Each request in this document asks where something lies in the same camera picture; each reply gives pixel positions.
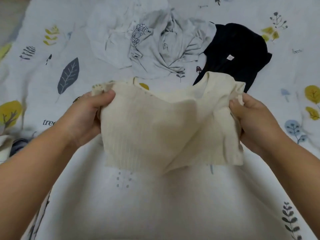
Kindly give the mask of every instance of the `floor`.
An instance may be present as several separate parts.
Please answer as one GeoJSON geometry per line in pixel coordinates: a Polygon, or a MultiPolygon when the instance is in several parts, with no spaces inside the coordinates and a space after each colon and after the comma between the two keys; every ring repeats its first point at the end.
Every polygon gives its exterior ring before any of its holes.
{"type": "Polygon", "coordinates": [[[14,40],[30,0],[0,0],[0,47],[14,40]]]}

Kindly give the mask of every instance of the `bed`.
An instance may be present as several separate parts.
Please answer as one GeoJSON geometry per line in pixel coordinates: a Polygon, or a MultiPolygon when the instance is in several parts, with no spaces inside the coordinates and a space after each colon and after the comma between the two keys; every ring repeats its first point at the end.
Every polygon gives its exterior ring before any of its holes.
{"type": "MultiPolygon", "coordinates": [[[[92,85],[134,76],[91,51],[86,21],[101,1],[31,0],[0,63],[0,104],[18,101],[23,108],[11,114],[17,120],[8,133],[37,136],[92,85]],[[77,81],[60,92],[61,73],[72,62],[80,70],[77,81]]],[[[268,106],[294,141],[320,157],[320,98],[310,95],[320,86],[320,0],[168,1],[182,17],[239,23],[264,37],[273,56],[249,94],[268,106]]],[[[201,55],[183,74],[141,83],[153,91],[185,88],[205,62],[201,55]]],[[[243,166],[188,167],[154,181],[105,167],[106,157],[100,137],[76,152],[28,238],[317,239],[270,168],[246,148],[243,166]]]]}

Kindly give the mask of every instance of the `person's left hand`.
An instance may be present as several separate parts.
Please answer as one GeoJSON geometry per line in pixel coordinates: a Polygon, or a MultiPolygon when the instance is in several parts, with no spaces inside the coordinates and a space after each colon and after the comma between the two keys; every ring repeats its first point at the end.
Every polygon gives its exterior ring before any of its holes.
{"type": "Polygon", "coordinates": [[[84,94],[70,106],[54,127],[75,146],[85,145],[101,133],[100,108],[110,104],[115,95],[113,90],[96,96],[91,96],[90,92],[84,94]]]}

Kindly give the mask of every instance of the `forearm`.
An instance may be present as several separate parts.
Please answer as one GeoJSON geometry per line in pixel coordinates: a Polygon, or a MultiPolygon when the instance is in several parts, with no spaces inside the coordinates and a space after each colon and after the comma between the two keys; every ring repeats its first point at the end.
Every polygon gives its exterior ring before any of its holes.
{"type": "Polygon", "coordinates": [[[53,126],[0,165],[0,239],[20,239],[76,150],[53,126]]]}
{"type": "Polygon", "coordinates": [[[263,156],[286,193],[320,238],[320,161],[289,137],[263,156]]]}

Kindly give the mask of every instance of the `hand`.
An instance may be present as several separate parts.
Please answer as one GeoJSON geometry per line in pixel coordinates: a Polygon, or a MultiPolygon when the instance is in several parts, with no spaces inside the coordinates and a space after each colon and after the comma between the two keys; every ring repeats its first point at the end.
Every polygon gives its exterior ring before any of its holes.
{"type": "Polygon", "coordinates": [[[115,95],[113,90],[96,96],[91,96],[90,92],[84,94],[53,127],[77,148],[85,145],[101,133],[100,108],[110,104],[115,95]]]}
{"type": "Polygon", "coordinates": [[[241,142],[250,151],[264,157],[270,150],[287,138],[270,110],[262,102],[243,93],[244,106],[231,100],[229,108],[242,126],[241,142]]]}

